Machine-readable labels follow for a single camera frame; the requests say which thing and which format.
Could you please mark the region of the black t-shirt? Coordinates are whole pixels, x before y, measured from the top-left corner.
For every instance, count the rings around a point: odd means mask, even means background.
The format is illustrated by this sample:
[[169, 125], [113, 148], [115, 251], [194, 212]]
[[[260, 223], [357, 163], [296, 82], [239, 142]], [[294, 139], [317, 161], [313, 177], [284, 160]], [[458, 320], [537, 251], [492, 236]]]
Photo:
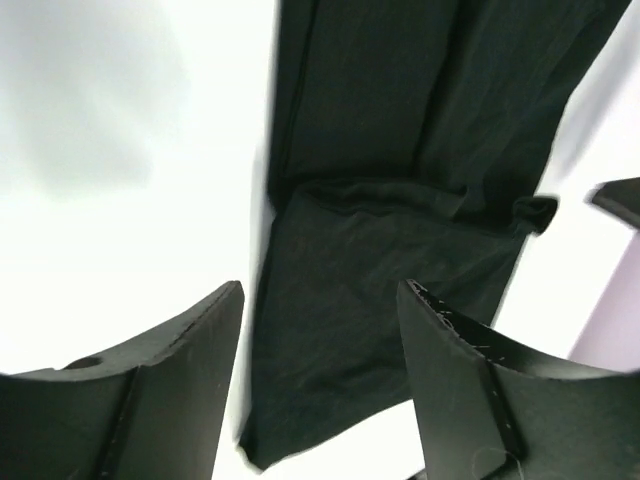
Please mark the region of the black t-shirt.
[[490, 324], [568, 99], [625, 1], [284, 1], [240, 437], [266, 469], [405, 402], [413, 279]]

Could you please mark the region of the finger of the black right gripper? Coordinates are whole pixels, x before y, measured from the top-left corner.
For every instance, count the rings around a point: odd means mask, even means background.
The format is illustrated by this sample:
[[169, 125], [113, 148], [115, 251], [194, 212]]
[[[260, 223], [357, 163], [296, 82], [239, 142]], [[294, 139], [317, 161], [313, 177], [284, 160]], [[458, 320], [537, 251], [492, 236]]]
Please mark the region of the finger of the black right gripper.
[[590, 202], [628, 225], [640, 225], [640, 178], [603, 183]]

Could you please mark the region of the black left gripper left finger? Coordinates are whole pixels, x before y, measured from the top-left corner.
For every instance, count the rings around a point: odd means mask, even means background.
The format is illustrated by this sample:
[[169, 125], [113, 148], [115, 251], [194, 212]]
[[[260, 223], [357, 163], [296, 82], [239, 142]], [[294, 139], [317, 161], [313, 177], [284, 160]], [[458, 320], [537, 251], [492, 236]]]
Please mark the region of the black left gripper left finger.
[[5, 479], [208, 479], [243, 316], [237, 281], [61, 370], [1, 379]]

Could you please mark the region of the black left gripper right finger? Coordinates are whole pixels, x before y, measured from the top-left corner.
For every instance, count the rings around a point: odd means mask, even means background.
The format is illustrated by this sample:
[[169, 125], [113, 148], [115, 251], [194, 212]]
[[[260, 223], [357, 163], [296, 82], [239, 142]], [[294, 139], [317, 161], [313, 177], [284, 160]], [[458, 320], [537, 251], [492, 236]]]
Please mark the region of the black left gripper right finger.
[[635, 479], [639, 375], [557, 358], [402, 282], [398, 318], [430, 479]]

